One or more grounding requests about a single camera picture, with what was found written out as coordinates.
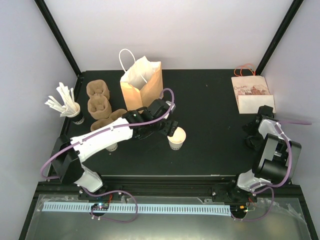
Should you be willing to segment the brown paper takeout bag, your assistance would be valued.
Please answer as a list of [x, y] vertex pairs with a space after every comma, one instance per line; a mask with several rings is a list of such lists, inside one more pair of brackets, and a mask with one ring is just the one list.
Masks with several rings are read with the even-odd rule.
[[160, 61], [149, 61], [146, 56], [134, 59], [133, 65], [125, 69], [121, 59], [122, 52], [127, 51], [133, 57], [134, 54], [126, 48], [120, 50], [118, 59], [124, 75], [120, 78], [120, 88], [128, 111], [148, 107], [154, 100], [162, 96], [163, 75]]

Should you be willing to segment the brown pulp cup carrier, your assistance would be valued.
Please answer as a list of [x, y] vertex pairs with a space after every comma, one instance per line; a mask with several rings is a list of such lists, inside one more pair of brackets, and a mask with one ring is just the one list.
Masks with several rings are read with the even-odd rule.
[[123, 108], [113, 111], [108, 118], [103, 118], [103, 119], [99, 119], [99, 120], [95, 121], [90, 126], [90, 131], [91, 132], [96, 131], [100, 128], [103, 128], [103, 127], [113, 123], [118, 118], [121, 118], [126, 112], [127, 112], [127, 110], [125, 110]]

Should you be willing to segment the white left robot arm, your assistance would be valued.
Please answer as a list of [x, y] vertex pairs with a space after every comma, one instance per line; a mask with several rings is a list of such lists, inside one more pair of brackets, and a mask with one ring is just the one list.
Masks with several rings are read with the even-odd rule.
[[52, 166], [62, 184], [76, 184], [85, 188], [97, 200], [103, 199], [108, 188], [100, 175], [84, 166], [96, 153], [119, 142], [142, 140], [154, 132], [173, 136], [178, 127], [171, 120], [176, 105], [172, 101], [154, 100], [150, 106], [130, 110], [112, 123], [84, 135], [69, 138], [61, 135], [55, 142]]

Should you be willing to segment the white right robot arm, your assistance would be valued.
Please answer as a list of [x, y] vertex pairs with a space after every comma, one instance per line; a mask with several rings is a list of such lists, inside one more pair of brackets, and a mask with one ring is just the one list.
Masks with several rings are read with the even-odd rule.
[[258, 108], [255, 119], [244, 125], [245, 144], [257, 150], [251, 170], [239, 174], [236, 184], [228, 187], [228, 198], [240, 201], [247, 192], [268, 186], [279, 188], [288, 183], [297, 166], [302, 145], [291, 140], [282, 130], [281, 122], [274, 118], [273, 108]]

